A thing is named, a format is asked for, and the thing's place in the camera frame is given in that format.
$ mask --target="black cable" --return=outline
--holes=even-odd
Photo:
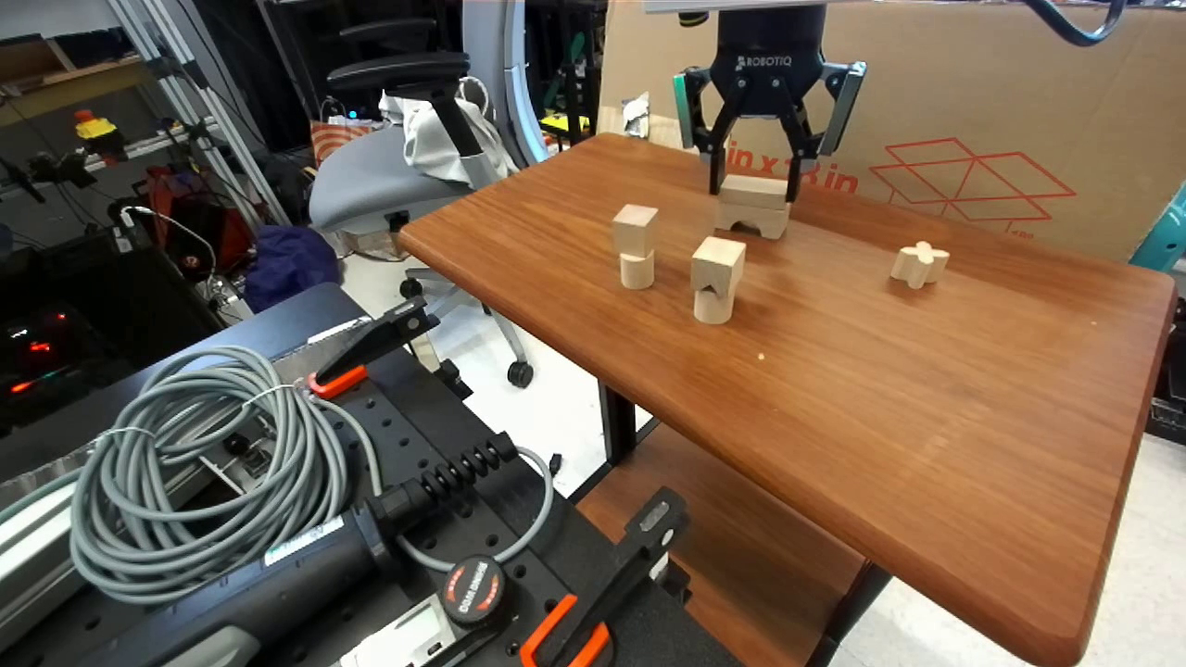
[[[1082,31],[1061,7],[1051,7],[1051,0],[1026,0],[1026,2],[1029,2],[1029,10],[1036,10],[1036,19],[1057,38],[1062,38],[1066,45],[1080,45],[1080,47],[1103,45],[1110,38],[1110,31],[1119,24],[1124,7],[1128,7],[1128,0],[1109,0],[1103,21],[1098,31]]]

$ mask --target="wooden tabletop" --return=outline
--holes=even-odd
[[[624,205],[658,208],[646,291],[617,290]],[[698,324],[710,211],[698,155],[596,137],[399,245],[1003,648],[1076,662],[1170,278],[808,187],[747,236],[734,323]],[[890,280],[914,239],[951,250],[923,291]]]

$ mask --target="cardboard box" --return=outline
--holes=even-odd
[[[846,145],[808,184],[1128,263],[1186,176],[1186,10],[1128,10],[1109,45],[1071,47],[1019,2],[835,2],[821,47],[871,74]],[[599,131],[614,133],[617,105],[647,91],[652,139],[676,145],[669,74],[710,54],[716,21],[680,31],[613,0]],[[808,105],[827,126],[821,84]],[[787,155],[776,121],[734,126],[729,174],[787,174]]]

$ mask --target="wooden block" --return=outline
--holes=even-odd
[[[629,250],[629,257],[652,250],[652,223],[657,223],[657,216],[658,216],[658,208],[627,205],[614,216],[614,245],[617,245],[617,250]]]
[[[743,269],[743,245],[727,236],[704,236],[692,250],[692,313],[698,323],[729,323],[739,280]]]
[[[727,180],[720,184],[716,228],[752,228],[761,236],[782,236],[787,217],[787,180],[727,174]]]
[[[657,250],[646,250],[646,257],[617,250],[617,280],[624,280],[624,290],[657,286]]]
[[[950,268],[950,250],[918,239],[897,250],[890,278],[904,280],[908,290],[923,290],[937,280],[946,268]]]

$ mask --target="floor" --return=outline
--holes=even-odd
[[[346,290],[370,312],[396,295],[399,263],[351,259]],[[599,465],[596,380],[527,337],[535,384],[511,390],[508,343],[480,308],[452,303],[433,343],[473,390],[466,399],[493,428],[521,449],[561,450],[561,494]],[[1084,667],[1181,667],[1186,662],[1186,446],[1143,442],[1103,600],[1084,648]],[[835,667],[1010,667],[1003,648],[963,627],[914,588],[890,581],[873,606],[847,632]]]

